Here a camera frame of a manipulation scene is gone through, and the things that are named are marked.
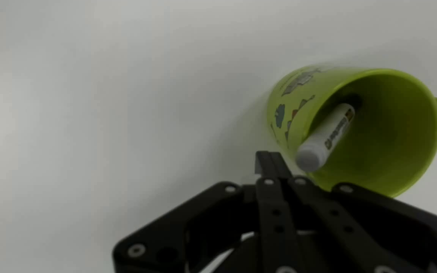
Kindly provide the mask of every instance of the hole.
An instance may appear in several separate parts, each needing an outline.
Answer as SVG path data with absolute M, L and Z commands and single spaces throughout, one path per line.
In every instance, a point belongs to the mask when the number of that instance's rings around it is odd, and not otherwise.
M 308 184 L 306 179 L 303 179 L 303 178 L 296 178 L 294 182 L 296 182 L 297 185 L 306 185 L 306 184 Z
M 145 246 L 144 244 L 133 244 L 127 249 L 127 257 L 129 258 L 139 258 L 145 253 Z
M 235 187 L 226 187 L 224 191 L 226 191 L 226 193 L 235 193 L 236 188 L 235 188 Z
M 171 247 L 161 249 L 161 250 L 156 253 L 156 260 L 158 260 L 161 264 L 174 263 L 176 258 L 177 258 L 177 250 L 176 250 L 176 249 L 171 249 Z
M 279 267 L 276 273 L 296 273 L 293 267 Z
M 300 229 L 300 231 L 296 231 L 296 234 L 302 235 L 302 237 L 311 237 L 311 235 L 315 235 L 317 232 L 315 231 Z
M 343 231 L 347 232 L 347 234 L 353 234 L 353 228 L 352 226 L 344 226 Z
M 374 267 L 374 273 L 396 273 L 396 272 L 390 267 L 378 266 L 378 267 Z
M 276 226 L 274 231 L 276 231 L 277 234 L 282 234 L 282 232 L 283 232 L 283 226 Z
M 349 185 L 341 185 L 340 191 L 350 194 L 350 193 L 353 193 L 353 188 Z
M 274 181 L 273 179 L 265 179 L 264 185 L 274 185 Z

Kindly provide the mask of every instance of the white background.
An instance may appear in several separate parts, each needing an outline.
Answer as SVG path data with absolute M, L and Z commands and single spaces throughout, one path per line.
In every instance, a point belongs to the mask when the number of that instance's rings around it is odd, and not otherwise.
M 0 0 L 0 273 L 110 273 L 129 232 L 252 182 L 268 90 L 312 62 L 437 94 L 437 0 Z M 400 199 L 437 213 L 437 158 Z

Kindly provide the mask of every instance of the white marker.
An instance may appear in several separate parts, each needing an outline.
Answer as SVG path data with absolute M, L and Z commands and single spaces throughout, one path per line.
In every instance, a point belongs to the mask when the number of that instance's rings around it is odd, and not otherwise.
M 330 152 L 346 135 L 355 117 L 355 108 L 347 103 L 338 105 L 330 115 L 299 146 L 296 164 L 308 173 L 323 167 Z

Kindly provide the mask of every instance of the cup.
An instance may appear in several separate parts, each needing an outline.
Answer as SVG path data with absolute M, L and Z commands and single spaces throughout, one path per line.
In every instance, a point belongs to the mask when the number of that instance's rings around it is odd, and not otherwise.
M 267 123 L 294 158 L 308 134 L 347 97 L 361 100 L 349 134 L 308 176 L 327 191 L 352 182 L 399 196 L 426 172 L 437 150 L 437 97 L 415 78 L 390 68 L 305 67 L 276 84 Z

